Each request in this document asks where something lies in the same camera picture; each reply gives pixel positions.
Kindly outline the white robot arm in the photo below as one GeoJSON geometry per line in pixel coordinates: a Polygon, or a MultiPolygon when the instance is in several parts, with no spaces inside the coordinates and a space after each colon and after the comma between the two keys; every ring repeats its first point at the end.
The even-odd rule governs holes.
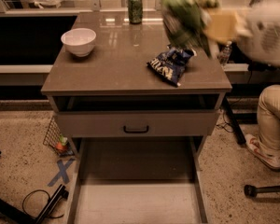
{"type": "Polygon", "coordinates": [[[250,60],[280,67],[280,2],[208,8],[204,34],[222,45],[235,42],[250,60]]]}

